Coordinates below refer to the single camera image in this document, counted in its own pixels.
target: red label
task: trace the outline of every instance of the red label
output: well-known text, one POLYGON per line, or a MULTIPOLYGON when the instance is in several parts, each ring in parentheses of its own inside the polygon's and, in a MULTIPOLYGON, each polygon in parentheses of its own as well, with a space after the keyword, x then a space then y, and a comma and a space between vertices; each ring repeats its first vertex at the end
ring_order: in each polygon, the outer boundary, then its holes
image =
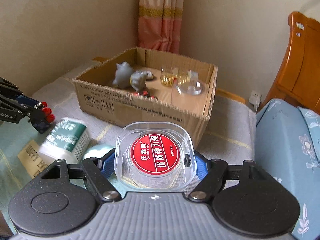
POLYGON ((161 175, 172 171, 178 164, 178 146, 162 134, 144 135, 132 144, 131 158, 134 165, 144 173, 161 175))

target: gold glass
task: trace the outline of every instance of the gold glass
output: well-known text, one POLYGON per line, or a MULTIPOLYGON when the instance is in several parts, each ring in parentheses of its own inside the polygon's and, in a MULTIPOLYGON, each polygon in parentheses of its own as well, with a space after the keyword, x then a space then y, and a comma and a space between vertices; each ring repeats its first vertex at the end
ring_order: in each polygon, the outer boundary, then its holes
POLYGON ((182 85, 186 82, 190 82, 190 71, 189 70, 179 70, 177 75, 177 84, 182 85))
POLYGON ((161 84, 167 87, 172 87, 174 80, 177 78, 178 69, 163 66, 161 68, 161 84))

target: cardboard box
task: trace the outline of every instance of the cardboard box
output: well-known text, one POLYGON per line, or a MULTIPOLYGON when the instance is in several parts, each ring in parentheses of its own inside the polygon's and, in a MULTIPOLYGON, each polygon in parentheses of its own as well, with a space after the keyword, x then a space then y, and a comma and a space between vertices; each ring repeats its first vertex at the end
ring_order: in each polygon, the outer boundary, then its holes
POLYGON ((135 47, 98 63, 73 79, 82 111, 124 127, 133 122, 173 122, 188 131, 196 148, 208 124, 216 87, 218 67, 190 57, 135 47), (110 87, 116 63, 128 62, 134 69, 149 69, 156 78, 147 81, 151 95, 159 100, 137 97, 133 89, 110 87), (198 96, 175 96, 160 83, 162 66, 198 72, 205 90, 198 96))

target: bed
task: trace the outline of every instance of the bed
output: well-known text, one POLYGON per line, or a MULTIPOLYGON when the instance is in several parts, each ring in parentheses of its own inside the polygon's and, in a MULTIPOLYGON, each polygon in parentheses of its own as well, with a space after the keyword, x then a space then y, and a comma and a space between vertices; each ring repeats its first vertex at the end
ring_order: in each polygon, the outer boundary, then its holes
POLYGON ((289 16, 290 40, 275 81, 257 114, 255 161, 300 203, 292 234, 320 236, 320 24, 289 16))

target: gray gripper base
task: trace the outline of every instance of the gray gripper base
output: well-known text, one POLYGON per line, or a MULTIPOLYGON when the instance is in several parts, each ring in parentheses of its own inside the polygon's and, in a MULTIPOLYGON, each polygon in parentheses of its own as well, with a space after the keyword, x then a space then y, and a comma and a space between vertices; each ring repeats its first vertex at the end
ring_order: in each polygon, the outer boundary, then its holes
MULTIPOLYGON (((220 225, 207 205, 188 201, 182 193, 140 192, 129 192, 119 202, 103 204, 89 223, 72 233, 56 237, 36 237, 18 233, 11 239, 44 238, 50 240, 252 240, 220 225)), ((268 240, 293 239, 290 234, 268 238, 268 240)))

